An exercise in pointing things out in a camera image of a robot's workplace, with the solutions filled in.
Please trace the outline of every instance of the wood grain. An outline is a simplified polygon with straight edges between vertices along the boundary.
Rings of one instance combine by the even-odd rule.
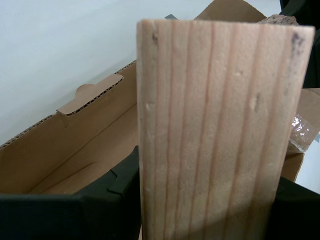
[[[137,25],[142,235],[263,239],[314,29]]]

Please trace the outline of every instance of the dark mark on wood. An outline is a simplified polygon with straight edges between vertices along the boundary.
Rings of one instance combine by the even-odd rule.
[[[158,45],[158,34],[156,32],[152,33],[153,42]]]

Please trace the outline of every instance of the cardboard flap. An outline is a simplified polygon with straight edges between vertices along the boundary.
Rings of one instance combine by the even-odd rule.
[[[60,107],[57,111],[64,115],[69,115],[76,112],[95,97],[106,91],[108,88],[118,83],[122,78],[123,76],[119,74],[112,74],[97,84],[81,85],[76,90],[74,99],[68,102],[66,105]]]
[[[243,0],[214,0],[195,20],[256,23],[266,17]]]

